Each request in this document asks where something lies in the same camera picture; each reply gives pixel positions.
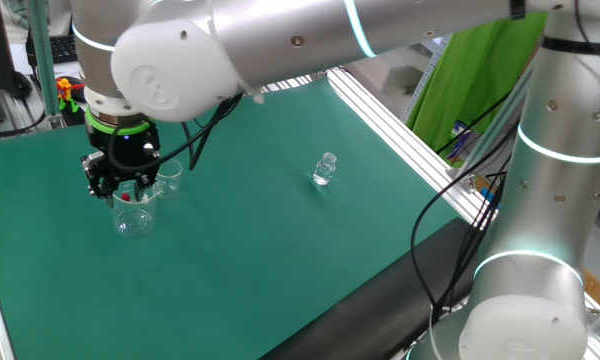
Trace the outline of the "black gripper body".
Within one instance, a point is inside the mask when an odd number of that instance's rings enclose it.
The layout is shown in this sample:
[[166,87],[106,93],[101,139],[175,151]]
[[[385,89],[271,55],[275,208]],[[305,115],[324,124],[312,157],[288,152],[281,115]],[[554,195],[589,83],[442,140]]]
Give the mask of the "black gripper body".
[[90,144],[104,155],[104,166],[115,175],[155,175],[158,165],[150,166],[158,158],[160,149],[159,136],[156,126],[149,123],[143,124],[144,129],[135,134],[126,134],[125,129],[113,138],[114,158],[126,167],[141,167],[135,172],[123,171],[117,168],[109,159],[109,142],[113,137],[113,128],[108,127],[106,132],[93,125],[87,125],[87,137]]

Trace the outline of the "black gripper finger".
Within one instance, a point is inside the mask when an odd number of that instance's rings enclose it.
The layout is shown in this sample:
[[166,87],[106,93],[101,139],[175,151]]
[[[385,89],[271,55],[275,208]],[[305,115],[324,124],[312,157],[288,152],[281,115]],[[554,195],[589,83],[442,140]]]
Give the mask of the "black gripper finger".
[[146,173],[138,173],[134,178],[132,195],[134,199],[149,199],[154,193],[158,170],[150,169]]
[[98,199],[111,199],[114,192],[113,175],[103,152],[94,152],[81,158],[81,165],[88,180],[88,192]]

